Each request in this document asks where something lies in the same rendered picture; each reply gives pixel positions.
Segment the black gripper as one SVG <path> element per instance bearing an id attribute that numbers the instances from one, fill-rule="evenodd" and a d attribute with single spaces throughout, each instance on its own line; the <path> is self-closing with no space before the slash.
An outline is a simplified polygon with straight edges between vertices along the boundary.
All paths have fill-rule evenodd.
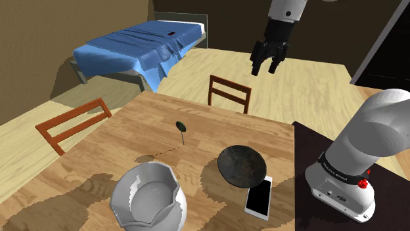
<path id="1" fill-rule="evenodd" d="M 285 60 L 288 40 L 293 31 L 294 23 L 269 19 L 264 40 L 257 41 L 252 51 L 250 60 L 252 61 L 251 74 L 257 76 L 264 60 L 272 58 L 268 72 L 274 74 L 277 66 Z"/>

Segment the white bowl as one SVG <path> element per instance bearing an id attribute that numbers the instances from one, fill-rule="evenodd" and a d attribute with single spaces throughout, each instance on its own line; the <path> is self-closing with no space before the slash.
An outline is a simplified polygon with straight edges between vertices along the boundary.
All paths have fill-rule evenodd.
<path id="1" fill-rule="evenodd" d="M 110 208 L 125 231 L 182 231 L 187 201 L 172 168 L 142 163 L 117 183 Z"/>

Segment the dark door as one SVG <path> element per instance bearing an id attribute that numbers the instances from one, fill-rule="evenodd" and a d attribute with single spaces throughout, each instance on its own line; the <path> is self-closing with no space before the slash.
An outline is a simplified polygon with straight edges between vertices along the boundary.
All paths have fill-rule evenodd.
<path id="1" fill-rule="evenodd" d="M 410 0 L 401 0 L 350 83 L 410 92 Z"/>

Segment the dark round plate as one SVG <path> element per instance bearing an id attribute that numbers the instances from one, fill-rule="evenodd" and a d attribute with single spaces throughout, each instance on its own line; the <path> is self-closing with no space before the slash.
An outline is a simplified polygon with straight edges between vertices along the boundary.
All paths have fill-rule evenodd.
<path id="1" fill-rule="evenodd" d="M 259 185 L 267 174 L 267 165 L 260 153 L 244 145 L 225 148 L 217 158 L 221 176 L 233 186 L 253 188 Z"/>

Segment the white smartphone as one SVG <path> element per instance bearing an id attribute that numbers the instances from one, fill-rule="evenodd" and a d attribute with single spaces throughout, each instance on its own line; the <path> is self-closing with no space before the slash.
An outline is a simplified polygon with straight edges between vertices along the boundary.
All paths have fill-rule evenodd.
<path id="1" fill-rule="evenodd" d="M 246 197 L 244 212 L 259 219 L 269 220 L 272 178 L 266 176 L 257 186 L 250 188 Z"/>

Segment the green-headed pin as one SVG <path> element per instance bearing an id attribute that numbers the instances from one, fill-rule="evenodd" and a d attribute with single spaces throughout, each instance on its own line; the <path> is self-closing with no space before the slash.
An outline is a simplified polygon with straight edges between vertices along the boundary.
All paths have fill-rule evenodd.
<path id="1" fill-rule="evenodd" d="M 183 144 L 185 144 L 185 141 L 184 141 L 184 138 L 183 138 L 183 133 L 187 131 L 186 126 L 181 121 L 176 121 L 175 125 L 181 131 L 182 142 L 183 142 Z"/>

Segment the bed with blue cover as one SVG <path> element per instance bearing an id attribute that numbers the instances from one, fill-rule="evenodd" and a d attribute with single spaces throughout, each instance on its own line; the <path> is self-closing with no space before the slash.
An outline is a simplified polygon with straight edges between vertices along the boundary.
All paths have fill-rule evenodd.
<path id="1" fill-rule="evenodd" d="M 74 49 L 70 65 L 80 82 L 96 75 L 153 92 L 193 47 L 207 48 L 208 16 L 155 12 L 156 19 L 109 33 Z"/>

